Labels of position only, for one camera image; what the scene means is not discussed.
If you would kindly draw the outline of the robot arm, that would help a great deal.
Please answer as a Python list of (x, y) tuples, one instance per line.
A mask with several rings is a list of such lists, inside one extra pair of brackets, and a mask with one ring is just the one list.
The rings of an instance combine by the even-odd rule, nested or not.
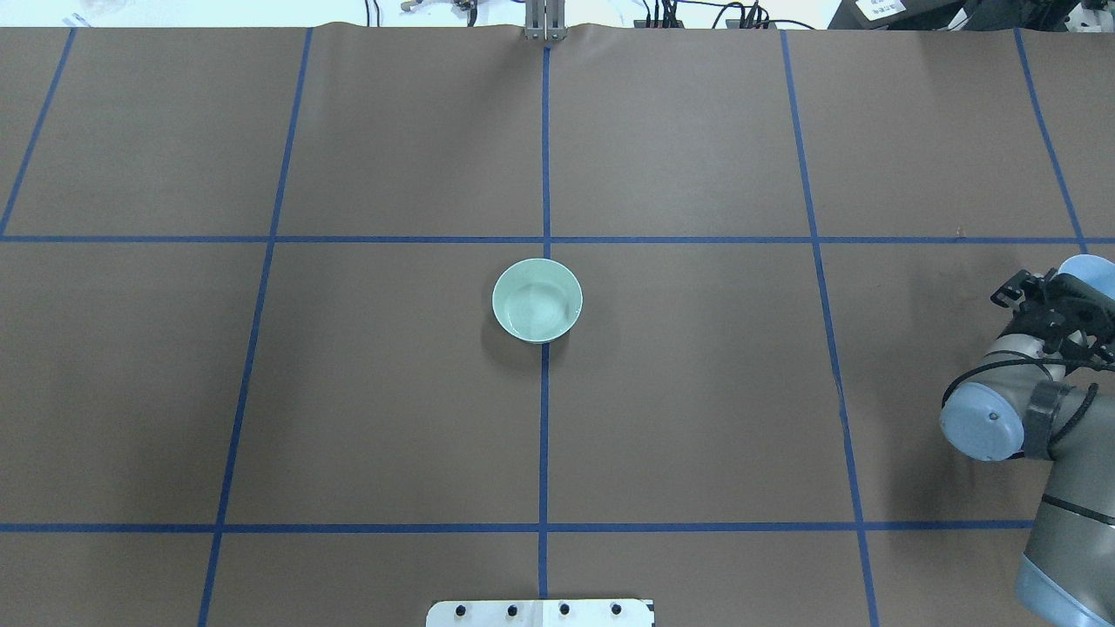
[(1114, 401), (1076, 372), (1112, 373), (1112, 262), (1079, 254), (1012, 274), (991, 296), (1009, 322), (943, 393), (952, 448), (1049, 463), (1015, 594), (1055, 626), (1114, 623)]

